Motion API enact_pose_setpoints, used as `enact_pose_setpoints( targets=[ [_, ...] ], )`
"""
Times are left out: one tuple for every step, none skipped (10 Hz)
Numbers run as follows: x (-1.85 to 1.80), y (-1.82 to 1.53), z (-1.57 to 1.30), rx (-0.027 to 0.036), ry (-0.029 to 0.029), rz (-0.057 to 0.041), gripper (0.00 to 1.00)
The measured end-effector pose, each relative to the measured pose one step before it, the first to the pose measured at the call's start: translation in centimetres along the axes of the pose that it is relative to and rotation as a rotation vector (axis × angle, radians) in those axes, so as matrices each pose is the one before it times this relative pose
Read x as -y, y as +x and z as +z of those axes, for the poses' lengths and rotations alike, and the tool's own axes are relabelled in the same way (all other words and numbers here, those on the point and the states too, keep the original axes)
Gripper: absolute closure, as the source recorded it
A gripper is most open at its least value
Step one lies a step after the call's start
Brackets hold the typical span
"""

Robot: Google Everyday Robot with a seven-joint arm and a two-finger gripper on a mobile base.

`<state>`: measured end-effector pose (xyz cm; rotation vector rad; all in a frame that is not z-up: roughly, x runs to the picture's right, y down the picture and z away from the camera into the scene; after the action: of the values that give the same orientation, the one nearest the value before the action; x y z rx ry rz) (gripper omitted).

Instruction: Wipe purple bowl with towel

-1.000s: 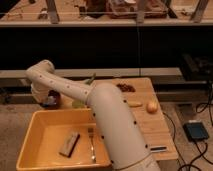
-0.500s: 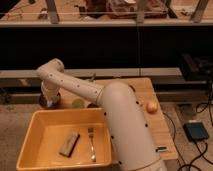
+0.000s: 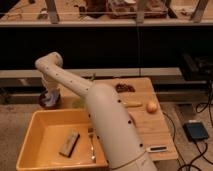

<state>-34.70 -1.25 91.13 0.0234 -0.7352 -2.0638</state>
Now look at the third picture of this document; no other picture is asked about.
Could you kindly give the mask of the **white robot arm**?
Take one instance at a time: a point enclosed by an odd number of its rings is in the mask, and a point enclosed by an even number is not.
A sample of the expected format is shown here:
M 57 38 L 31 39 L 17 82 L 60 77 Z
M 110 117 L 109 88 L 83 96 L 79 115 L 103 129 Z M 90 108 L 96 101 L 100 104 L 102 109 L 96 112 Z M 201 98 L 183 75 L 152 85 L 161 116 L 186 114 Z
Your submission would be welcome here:
M 55 81 L 85 100 L 110 171 L 157 171 L 116 90 L 62 69 L 63 59 L 53 52 L 36 60 L 47 88 Z

